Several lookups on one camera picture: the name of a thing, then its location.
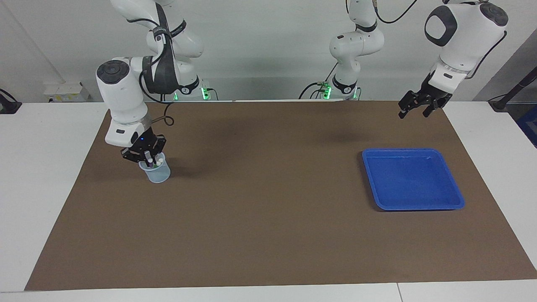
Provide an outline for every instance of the black strap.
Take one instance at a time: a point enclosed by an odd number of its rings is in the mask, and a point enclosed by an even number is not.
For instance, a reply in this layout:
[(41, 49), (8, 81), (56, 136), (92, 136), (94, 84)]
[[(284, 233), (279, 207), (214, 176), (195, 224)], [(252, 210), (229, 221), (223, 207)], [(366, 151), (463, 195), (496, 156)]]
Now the black strap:
[(157, 36), (159, 36), (161, 34), (171, 37), (170, 31), (165, 27), (157, 26), (157, 27), (155, 27), (153, 29), (153, 37), (155, 38), (155, 40), (156, 40)]
[(153, 21), (153, 20), (146, 19), (146, 18), (134, 19), (134, 20), (129, 20), (129, 19), (127, 19), (127, 22), (129, 22), (129, 23), (136, 23), (136, 22), (140, 22), (140, 21), (146, 21), (146, 22), (149, 22), (149, 23), (154, 24), (155, 26), (158, 26), (158, 23), (156, 23), (156, 22)]
[(152, 94), (155, 91), (155, 83), (153, 82), (153, 70), (151, 69), (151, 63), (153, 56), (147, 55), (142, 59), (142, 74), (143, 79), (146, 82), (147, 91)]
[(198, 87), (199, 84), (200, 84), (200, 78), (197, 76), (196, 80), (192, 84), (188, 84), (186, 86), (180, 85), (179, 91), (181, 91), (181, 93), (184, 95), (189, 95), (194, 91), (194, 89)]
[(356, 30), (361, 30), (363, 32), (372, 32), (373, 30), (376, 30), (376, 27), (379, 25), (378, 21), (375, 21), (375, 24), (370, 27), (363, 27), (361, 25), (356, 24)]
[(334, 84), (335, 88), (337, 88), (339, 91), (341, 91), (341, 93), (343, 93), (344, 95), (348, 95), (354, 90), (354, 88), (356, 87), (356, 84), (358, 83), (358, 81), (356, 81), (352, 85), (345, 85), (345, 84), (339, 83), (336, 80), (336, 77), (334, 76), (334, 78), (332, 79), (332, 83)]
[(177, 26), (176, 29), (172, 30), (171, 31), (171, 37), (175, 37), (177, 36), (178, 34), (182, 33), (186, 28), (186, 21), (183, 19), (183, 22), (181, 23), (181, 25)]

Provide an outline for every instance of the green led light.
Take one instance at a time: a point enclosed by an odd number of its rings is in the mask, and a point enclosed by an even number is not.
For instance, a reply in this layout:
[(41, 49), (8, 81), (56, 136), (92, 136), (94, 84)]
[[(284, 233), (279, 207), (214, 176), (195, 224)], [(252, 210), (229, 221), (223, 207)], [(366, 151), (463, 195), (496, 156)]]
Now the green led light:
[(205, 88), (201, 88), (201, 94), (203, 95), (203, 100), (208, 100), (211, 98), (211, 95), (209, 94), (209, 92), (207, 91), (207, 89)]
[(330, 99), (330, 94), (331, 93), (332, 93), (332, 87), (330, 85), (326, 85), (324, 93), (323, 93), (323, 98), (324, 99)]

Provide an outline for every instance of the white table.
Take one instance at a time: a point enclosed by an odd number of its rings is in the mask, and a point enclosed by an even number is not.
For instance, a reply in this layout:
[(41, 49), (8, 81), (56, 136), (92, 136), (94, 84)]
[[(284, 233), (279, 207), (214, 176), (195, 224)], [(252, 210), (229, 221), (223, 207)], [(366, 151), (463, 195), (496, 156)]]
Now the white table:
[[(487, 103), (451, 102), (445, 112), (537, 267), (537, 150)], [(105, 113), (103, 103), (24, 104), (0, 116), (1, 302), (537, 301), (537, 280), (22, 292)]]

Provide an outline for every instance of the clear plastic cup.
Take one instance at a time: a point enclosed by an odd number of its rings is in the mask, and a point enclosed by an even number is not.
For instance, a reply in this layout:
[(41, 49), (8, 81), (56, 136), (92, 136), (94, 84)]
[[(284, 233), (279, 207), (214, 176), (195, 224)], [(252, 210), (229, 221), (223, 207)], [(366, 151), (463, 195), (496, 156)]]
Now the clear plastic cup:
[(164, 162), (160, 166), (157, 166), (155, 162), (152, 168), (149, 168), (146, 162), (138, 163), (140, 169), (146, 172), (147, 177), (152, 183), (163, 183), (170, 177), (171, 171), (170, 167), (168, 167), (168, 163), (166, 162), (166, 156), (164, 153), (159, 153), (157, 156), (155, 156), (155, 160), (157, 162), (160, 159), (164, 160)]

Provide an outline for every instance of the power outlet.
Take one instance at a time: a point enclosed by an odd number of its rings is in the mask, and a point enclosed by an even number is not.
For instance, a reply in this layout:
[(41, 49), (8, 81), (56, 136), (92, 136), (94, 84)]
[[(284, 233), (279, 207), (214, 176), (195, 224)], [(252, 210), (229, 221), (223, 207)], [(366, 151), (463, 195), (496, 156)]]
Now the power outlet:
[(43, 93), (49, 103), (87, 102), (91, 96), (82, 83), (46, 84)]

